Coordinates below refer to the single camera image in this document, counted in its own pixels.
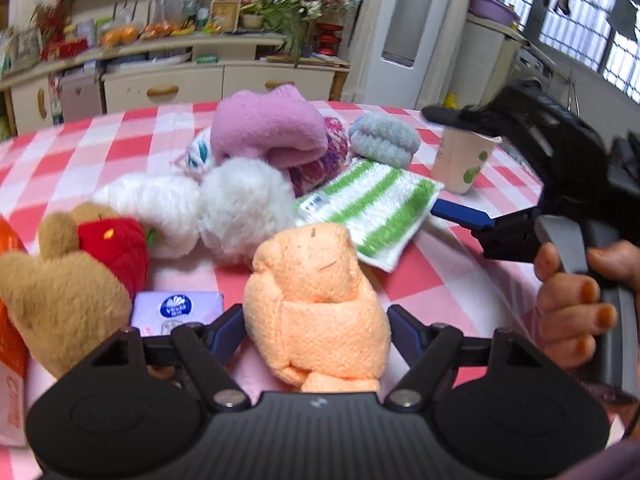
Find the right hand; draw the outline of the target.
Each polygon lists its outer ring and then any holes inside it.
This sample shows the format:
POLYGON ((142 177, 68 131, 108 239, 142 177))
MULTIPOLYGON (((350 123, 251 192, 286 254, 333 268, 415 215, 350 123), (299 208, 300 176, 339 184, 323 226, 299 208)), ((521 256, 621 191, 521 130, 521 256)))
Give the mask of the right hand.
MULTIPOLYGON (((590 248, 587 259, 597 274, 638 292, 637 246, 622 240, 609 248, 590 248)), ((597 336, 615 327, 618 314, 612 304, 602 299, 594 278, 561 270, 554 245, 541 246, 534 268, 541 281, 536 308, 540 313, 539 336, 544 353, 563 370, 576 370, 591 360, 597 336)))

